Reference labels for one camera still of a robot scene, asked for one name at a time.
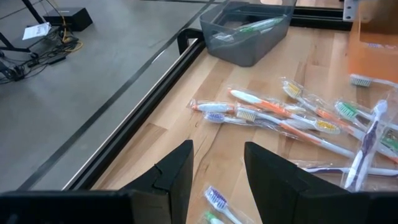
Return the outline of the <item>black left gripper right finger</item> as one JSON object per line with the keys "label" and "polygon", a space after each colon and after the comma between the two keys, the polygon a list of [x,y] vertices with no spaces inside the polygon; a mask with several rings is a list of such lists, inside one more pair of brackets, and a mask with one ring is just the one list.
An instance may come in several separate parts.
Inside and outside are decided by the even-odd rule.
{"label": "black left gripper right finger", "polygon": [[395,192],[349,192],[254,142],[244,163],[263,223],[397,223]]}

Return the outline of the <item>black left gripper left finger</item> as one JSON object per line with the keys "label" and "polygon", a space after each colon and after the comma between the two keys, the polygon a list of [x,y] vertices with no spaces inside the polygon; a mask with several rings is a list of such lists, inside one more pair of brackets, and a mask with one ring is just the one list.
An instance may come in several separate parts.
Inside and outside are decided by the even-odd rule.
{"label": "black left gripper left finger", "polygon": [[118,190],[4,192],[1,223],[185,223],[192,180],[189,139]]}

